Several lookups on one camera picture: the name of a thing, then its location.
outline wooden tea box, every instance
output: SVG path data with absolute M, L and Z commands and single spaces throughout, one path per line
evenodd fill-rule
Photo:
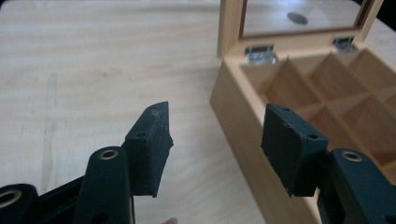
M 285 105 L 372 158 L 396 184 L 396 70 L 364 44 L 382 0 L 222 0 L 211 105 L 267 223 L 317 223 L 260 147 L 265 105 Z

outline black 3d-printed part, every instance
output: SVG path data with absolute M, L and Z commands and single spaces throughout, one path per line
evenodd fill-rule
M 317 205 L 322 224 L 344 223 L 346 213 L 338 196 L 330 198 L 320 193 Z
M 132 199 L 125 149 L 99 149 L 90 156 L 72 223 L 130 224 Z
M 168 103 L 149 106 L 122 144 L 128 154 L 131 194 L 157 197 L 163 168 L 172 146 Z
M 40 195 L 40 224 L 72 222 L 83 177 Z
M 396 223 L 396 188 L 367 156 L 350 149 L 333 150 L 328 170 L 345 210 L 342 223 Z
M 329 140 L 292 110 L 268 104 L 262 149 L 289 196 L 313 196 L 318 185 L 315 167 L 327 153 Z
M 8 185 L 0 188 L 0 223 L 28 224 L 38 220 L 38 196 L 34 186 Z

